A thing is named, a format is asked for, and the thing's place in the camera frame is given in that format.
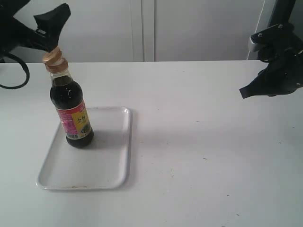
table surface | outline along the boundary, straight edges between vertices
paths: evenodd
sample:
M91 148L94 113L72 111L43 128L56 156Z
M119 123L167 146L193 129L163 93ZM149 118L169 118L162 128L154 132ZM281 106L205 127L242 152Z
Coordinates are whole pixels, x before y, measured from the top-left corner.
M130 175L119 189L35 185L59 119L43 64L0 89L0 225L285 227L303 223L303 89L243 100L258 61L71 63L87 106L133 111ZM0 83L22 82L0 64Z

white tray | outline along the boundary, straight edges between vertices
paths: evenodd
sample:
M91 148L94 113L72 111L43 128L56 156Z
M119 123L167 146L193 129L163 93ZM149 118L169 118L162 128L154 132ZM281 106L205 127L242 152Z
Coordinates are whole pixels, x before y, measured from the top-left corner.
M113 189L129 169L131 112L125 107L87 109L94 139L85 148L70 146L61 124L36 184L47 190Z

black cable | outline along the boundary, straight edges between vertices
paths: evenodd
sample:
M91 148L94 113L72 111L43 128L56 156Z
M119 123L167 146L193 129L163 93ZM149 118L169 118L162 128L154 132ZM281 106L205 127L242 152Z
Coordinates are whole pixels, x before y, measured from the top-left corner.
M5 57L11 58L12 60L18 62L21 65L23 71L26 74L26 79L22 84L20 84L18 86L8 87L8 86L4 86L4 85L0 84L0 87L5 88L5 89L18 89L18 88L24 87L29 81L29 69L28 69L27 65L25 64L24 61L22 61L22 59L20 59L19 57L15 56L11 53L6 53Z

bottle neck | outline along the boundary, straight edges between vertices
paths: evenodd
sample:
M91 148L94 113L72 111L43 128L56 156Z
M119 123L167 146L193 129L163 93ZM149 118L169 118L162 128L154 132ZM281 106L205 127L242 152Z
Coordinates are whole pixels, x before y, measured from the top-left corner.
M51 74L53 86L64 86L73 81L68 69L66 69L62 72L59 72L59 73L51 72L50 74Z

dark liquid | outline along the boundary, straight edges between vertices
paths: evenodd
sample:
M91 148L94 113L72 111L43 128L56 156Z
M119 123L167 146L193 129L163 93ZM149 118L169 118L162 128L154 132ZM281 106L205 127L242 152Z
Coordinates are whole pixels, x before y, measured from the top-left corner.
M68 76L59 77L53 80L51 88L51 101L56 108L61 110L72 109L78 106L83 100L83 93L80 85ZM88 145L94 137L94 131L84 138L71 140L66 137L67 142L76 148Z

